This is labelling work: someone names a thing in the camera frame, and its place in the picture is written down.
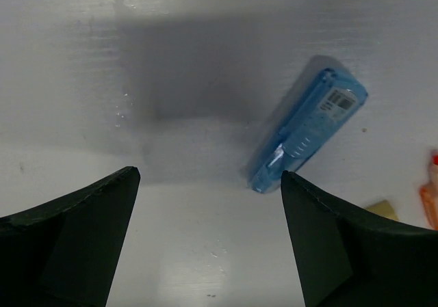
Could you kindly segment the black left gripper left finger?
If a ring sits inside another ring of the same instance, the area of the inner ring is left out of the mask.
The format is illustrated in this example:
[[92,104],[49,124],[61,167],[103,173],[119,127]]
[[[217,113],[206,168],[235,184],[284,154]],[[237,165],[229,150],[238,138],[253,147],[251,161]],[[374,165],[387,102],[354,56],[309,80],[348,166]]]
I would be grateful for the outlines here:
[[136,201],[125,167],[1,218],[2,306],[105,306]]

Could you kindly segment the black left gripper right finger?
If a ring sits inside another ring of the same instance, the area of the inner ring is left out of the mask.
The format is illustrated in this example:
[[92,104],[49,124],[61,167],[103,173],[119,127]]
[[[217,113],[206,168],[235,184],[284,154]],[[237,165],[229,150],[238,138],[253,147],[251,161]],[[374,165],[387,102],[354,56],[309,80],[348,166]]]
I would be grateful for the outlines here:
[[437,232],[375,215],[284,172],[306,306],[436,306]]

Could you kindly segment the orange correction tape dispenser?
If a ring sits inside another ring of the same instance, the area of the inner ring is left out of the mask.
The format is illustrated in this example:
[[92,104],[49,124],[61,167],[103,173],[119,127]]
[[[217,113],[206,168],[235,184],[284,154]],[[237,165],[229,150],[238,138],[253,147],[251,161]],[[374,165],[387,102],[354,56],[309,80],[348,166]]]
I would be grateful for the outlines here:
[[437,230],[437,151],[433,150],[427,167],[428,181],[420,187],[419,194],[428,224]]

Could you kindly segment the blue correction tape dispenser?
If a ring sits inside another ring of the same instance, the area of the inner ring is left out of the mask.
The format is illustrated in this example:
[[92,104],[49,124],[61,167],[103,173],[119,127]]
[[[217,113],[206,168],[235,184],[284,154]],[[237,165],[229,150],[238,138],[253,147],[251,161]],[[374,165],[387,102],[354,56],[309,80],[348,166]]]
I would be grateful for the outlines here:
[[366,102],[366,88],[351,74],[325,68],[278,120],[248,167],[248,186],[268,193],[284,171],[299,170]]

